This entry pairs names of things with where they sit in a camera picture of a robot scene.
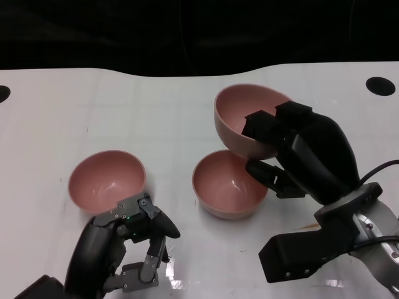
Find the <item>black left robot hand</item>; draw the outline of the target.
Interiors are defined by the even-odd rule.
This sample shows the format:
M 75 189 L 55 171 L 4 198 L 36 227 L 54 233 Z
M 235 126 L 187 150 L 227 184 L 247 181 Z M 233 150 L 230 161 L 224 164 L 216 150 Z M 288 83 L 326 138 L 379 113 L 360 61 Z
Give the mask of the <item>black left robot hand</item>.
M 166 239 L 180 232 L 147 193 L 116 203 L 92 217 L 84 227 L 69 263 L 64 291 L 71 298 L 103 298 L 121 289 L 125 293 L 156 287 L 157 270 L 170 261 Z M 144 261 L 118 267 L 127 252 L 125 241 L 149 241 Z

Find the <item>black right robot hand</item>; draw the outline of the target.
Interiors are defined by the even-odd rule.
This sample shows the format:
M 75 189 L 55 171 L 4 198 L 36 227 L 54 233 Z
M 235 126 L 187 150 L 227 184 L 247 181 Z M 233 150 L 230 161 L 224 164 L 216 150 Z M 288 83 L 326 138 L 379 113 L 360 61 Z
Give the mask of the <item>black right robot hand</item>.
M 310 195 L 321 205 L 338 201 L 360 183 L 352 147 L 333 119 L 312 107 L 285 102 L 274 115 L 246 116 L 244 136 L 269 146 L 279 166 L 250 159 L 246 171 L 279 198 Z

